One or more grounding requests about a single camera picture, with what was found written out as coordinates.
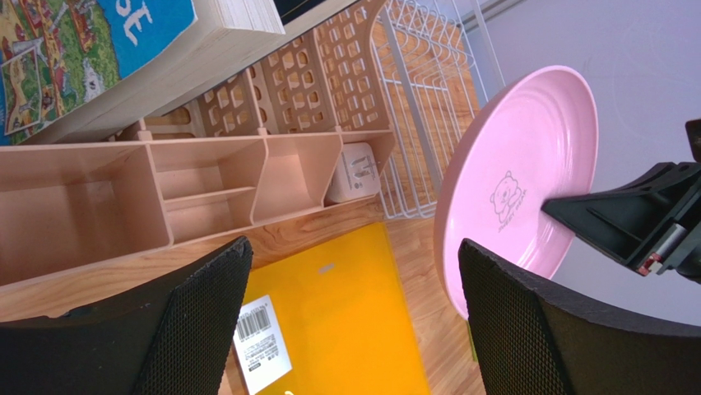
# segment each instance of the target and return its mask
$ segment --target bear illustration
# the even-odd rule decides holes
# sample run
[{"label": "bear illustration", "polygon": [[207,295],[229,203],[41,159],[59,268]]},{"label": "bear illustration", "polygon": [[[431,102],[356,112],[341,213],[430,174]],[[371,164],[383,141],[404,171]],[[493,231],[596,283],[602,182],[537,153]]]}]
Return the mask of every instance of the bear illustration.
[{"label": "bear illustration", "polygon": [[499,222],[504,223],[508,219],[521,194],[518,181],[511,176],[510,171],[507,171],[506,176],[499,181],[497,188],[490,196],[490,202],[494,204],[494,212],[499,215]]}]

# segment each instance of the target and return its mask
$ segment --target cartoon map illustration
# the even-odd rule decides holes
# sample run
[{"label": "cartoon map illustration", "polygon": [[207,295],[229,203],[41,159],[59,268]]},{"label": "cartoon map illustration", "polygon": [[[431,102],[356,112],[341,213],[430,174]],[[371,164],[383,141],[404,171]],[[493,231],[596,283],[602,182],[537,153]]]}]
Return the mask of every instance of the cartoon map illustration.
[{"label": "cartoon map illustration", "polygon": [[4,134],[12,144],[120,80],[97,0],[0,0],[0,45]]}]

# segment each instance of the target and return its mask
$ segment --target white sticker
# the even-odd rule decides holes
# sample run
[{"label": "white sticker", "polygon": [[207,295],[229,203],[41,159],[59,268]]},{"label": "white sticker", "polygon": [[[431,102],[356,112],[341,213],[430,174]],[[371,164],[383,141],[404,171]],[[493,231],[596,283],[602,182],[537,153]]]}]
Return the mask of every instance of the white sticker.
[{"label": "white sticker", "polygon": [[241,307],[234,348],[252,395],[292,370],[269,295]]}]

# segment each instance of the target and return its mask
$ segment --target white wire rack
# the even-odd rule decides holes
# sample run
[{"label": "white wire rack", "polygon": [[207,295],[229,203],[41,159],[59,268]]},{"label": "white wire rack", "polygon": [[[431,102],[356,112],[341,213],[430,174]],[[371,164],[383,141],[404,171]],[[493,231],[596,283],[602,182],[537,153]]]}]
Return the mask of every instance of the white wire rack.
[{"label": "white wire rack", "polygon": [[[398,147],[382,175],[388,219],[434,215],[443,174],[478,111],[472,79],[485,85],[455,0],[441,0],[440,7],[429,1],[388,0],[373,33],[397,129]],[[446,2],[452,3],[454,17],[439,11]]]}]

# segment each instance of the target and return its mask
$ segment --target colorful book cover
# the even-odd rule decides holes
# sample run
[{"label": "colorful book cover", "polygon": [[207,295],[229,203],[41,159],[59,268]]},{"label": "colorful book cover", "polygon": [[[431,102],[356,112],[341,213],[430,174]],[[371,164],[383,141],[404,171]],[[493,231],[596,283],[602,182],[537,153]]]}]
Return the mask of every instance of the colorful book cover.
[{"label": "colorful book cover", "polygon": [[101,95],[196,20],[193,0],[0,0],[0,145]]}]

